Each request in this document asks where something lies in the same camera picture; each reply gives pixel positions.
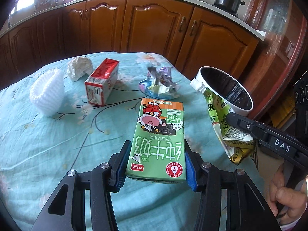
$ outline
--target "crumpled white tissue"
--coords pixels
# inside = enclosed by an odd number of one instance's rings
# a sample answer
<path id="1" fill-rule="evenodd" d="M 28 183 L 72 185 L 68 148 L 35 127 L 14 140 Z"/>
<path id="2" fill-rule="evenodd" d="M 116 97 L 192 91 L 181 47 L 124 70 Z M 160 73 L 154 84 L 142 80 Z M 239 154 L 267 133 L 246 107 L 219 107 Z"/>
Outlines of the crumpled white tissue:
<path id="1" fill-rule="evenodd" d="M 85 74 L 91 75 L 93 65 L 89 58 L 78 56 L 70 60 L 67 64 L 67 75 L 72 81 L 77 81 Z"/>
<path id="2" fill-rule="evenodd" d="M 63 97 L 64 81 L 60 69 L 45 72 L 30 89 L 30 101 L 47 116 L 52 116 L 59 110 Z"/>

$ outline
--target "wooden furniture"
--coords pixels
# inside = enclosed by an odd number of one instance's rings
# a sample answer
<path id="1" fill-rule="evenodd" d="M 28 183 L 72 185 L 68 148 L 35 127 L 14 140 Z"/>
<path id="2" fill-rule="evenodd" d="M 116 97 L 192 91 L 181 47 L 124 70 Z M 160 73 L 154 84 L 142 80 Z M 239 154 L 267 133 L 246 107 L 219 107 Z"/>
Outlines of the wooden furniture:
<path id="1" fill-rule="evenodd" d="M 65 58 L 61 10 L 55 9 L 36 18 L 42 66 Z"/>
<path id="2" fill-rule="evenodd" d="M 90 53 L 120 52 L 126 0 L 89 0 L 85 18 Z"/>
<path id="3" fill-rule="evenodd" d="M 8 84 L 18 81 L 16 67 L 13 64 L 9 36 L 4 35 L 0 38 L 0 90 Z"/>
<path id="4" fill-rule="evenodd" d="M 120 52 L 126 0 L 89 0 L 63 9 L 66 57 Z"/>
<path id="5" fill-rule="evenodd" d="M 253 28 L 266 31 L 240 77 L 259 119 L 292 79 L 307 45 L 307 21 L 292 0 L 251 0 L 245 15 Z"/>
<path id="6" fill-rule="evenodd" d="M 199 68 L 212 66 L 236 79 L 243 72 L 258 40 L 231 21 L 195 8 L 175 67 L 188 79 Z"/>
<path id="7" fill-rule="evenodd" d="M 36 33 L 36 18 L 25 21 L 9 32 L 10 49 L 19 79 L 42 67 Z"/>
<path id="8" fill-rule="evenodd" d="M 63 40 L 67 58 L 89 53 L 86 39 L 86 2 L 75 3 L 63 9 Z"/>
<path id="9" fill-rule="evenodd" d="M 192 12 L 174 0 L 127 0 L 121 53 L 157 53 L 174 65 Z"/>
<path id="10" fill-rule="evenodd" d="M 188 79 L 205 65 L 238 78 L 259 41 L 236 22 L 179 0 L 81 1 L 34 16 L 1 40 L 2 52 L 7 42 L 11 53 L 1 69 L 19 79 L 53 61 L 104 51 L 157 53 Z"/>

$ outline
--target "light blue tablecloth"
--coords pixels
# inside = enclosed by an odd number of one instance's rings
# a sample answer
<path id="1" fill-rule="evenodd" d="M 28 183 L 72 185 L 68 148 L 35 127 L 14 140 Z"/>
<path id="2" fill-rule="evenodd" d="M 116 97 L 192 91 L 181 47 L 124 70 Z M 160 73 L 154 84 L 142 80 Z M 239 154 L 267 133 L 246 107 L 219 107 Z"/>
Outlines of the light blue tablecloth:
<path id="1" fill-rule="evenodd" d="M 46 65 L 0 91 L 0 196 L 24 231 L 31 229 L 68 170 L 92 170 L 117 153 L 125 140 L 133 140 L 140 99 L 145 97 L 138 90 L 138 82 L 145 78 L 148 66 L 171 66 L 156 54 L 108 52 L 87 57 L 94 67 L 105 58 L 120 61 L 118 82 L 107 100 L 109 105 L 103 108 L 87 103 L 87 76 L 72 82 L 64 75 L 64 102 L 53 117 L 43 116 L 31 104 L 29 91 L 34 81 L 46 70 L 66 70 L 70 59 Z M 211 126 L 204 98 L 175 68 L 172 77 L 181 85 L 181 97 L 176 101 L 184 103 L 185 138 L 192 150 L 219 169 L 243 168 L 262 190 L 263 181 L 250 158 L 238 167 L 229 161 Z M 193 193 L 186 183 L 156 184 L 127 178 L 121 191 L 111 197 L 120 231 L 191 231 L 200 194 Z M 86 213 L 90 226 L 89 205 Z M 226 208 L 222 211 L 223 220 L 225 214 Z"/>

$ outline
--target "milk carton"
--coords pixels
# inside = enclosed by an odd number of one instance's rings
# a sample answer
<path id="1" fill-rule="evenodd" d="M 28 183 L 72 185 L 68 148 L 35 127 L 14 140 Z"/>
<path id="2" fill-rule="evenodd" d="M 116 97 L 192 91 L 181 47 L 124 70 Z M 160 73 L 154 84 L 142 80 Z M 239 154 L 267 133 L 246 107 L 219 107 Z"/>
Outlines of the milk carton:
<path id="1" fill-rule="evenodd" d="M 119 61 L 106 58 L 84 82 L 88 102 L 104 106 L 117 79 Z"/>
<path id="2" fill-rule="evenodd" d="M 127 177 L 176 183 L 186 180 L 185 171 L 183 104 L 143 98 Z"/>

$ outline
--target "cabinet door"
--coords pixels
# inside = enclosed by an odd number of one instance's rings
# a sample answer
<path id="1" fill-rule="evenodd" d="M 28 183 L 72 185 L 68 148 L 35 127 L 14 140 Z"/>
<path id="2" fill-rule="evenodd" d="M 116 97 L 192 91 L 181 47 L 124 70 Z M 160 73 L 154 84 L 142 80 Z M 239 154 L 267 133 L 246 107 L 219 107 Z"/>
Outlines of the cabinet door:
<path id="1" fill-rule="evenodd" d="M 42 65 L 64 58 L 62 9 L 55 9 L 36 18 L 38 46 Z"/>
<path id="2" fill-rule="evenodd" d="M 89 0 L 88 20 L 90 53 L 120 52 L 126 0 Z"/>
<path id="3" fill-rule="evenodd" d="M 175 0 L 127 0 L 121 52 L 151 52 L 175 63 L 193 6 Z"/>
<path id="4" fill-rule="evenodd" d="M 63 8 L 63 39 L 66 58 L 89 53 L 87 39 L 86 2 Z"/>
<path id="5" fill-rule="evenodd" d="M 36 34 L 36 18 L 29 19 L 9 32 L 12 59 L 22 79 L 42 67 Z"/>
<path id="6" fill-rule="evenodd" d="M 0 90 L 18 81 L 11 57 L 8 34 L 0 38 Z"/>
<path id="7" fill-rule="evenodd" d="M 234 22 L 196 7 L 175 67 L 190 80 L 202 66 L 221 69 L 237 79 L 257 44 L 251 33 Z"/>

